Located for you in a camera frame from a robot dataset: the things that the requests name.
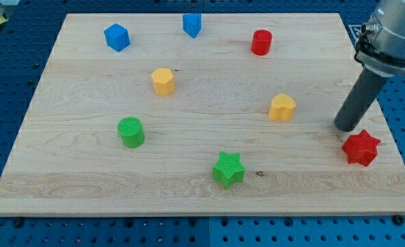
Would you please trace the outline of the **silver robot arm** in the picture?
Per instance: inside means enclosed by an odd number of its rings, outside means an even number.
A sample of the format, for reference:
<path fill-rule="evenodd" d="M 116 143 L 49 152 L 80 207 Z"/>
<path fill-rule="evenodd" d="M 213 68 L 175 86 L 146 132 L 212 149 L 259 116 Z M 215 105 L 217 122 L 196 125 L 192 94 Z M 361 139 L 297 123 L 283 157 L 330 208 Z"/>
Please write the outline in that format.
<path fill-rule="evenodd" d="M 389 78 L 405 77 L 405 0 L 380 1 L 360 27 L 354 59 L 363 65 L 334 125 L 352 131 Z"/>

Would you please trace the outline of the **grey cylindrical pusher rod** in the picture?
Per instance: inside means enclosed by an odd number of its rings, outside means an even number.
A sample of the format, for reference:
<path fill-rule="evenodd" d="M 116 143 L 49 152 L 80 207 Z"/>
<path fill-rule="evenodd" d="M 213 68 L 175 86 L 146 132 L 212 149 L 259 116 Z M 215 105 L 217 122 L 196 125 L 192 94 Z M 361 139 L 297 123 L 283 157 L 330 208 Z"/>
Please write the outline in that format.
<path fill-rule="evenodd" d="M 334 125 L 343 132 L 354 130 L 389 78 L 365 67 L 335 116 Z"/>

